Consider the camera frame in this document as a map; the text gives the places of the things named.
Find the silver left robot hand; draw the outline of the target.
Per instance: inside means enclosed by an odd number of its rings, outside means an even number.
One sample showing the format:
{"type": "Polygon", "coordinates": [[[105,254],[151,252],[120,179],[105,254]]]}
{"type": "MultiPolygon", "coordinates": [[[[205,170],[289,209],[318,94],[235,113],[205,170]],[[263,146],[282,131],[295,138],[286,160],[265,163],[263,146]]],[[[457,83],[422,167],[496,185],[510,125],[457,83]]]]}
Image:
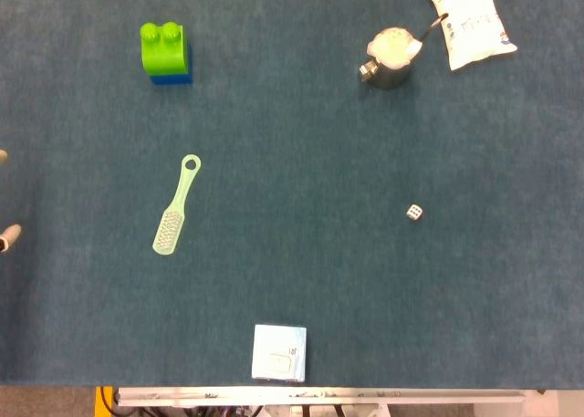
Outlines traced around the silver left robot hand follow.
{"type": "MultiPolygon", "coordinates": [[[[0,150],[0,164],[3,165],[8,159],[8,154],[6,150],[0,150]]],[[[22,233],[22,226],[20,224],[12,224],[8,226],[0,235],[0,247],[1,253],[8,251],[11,245],[13,245],[22,233]]]]}

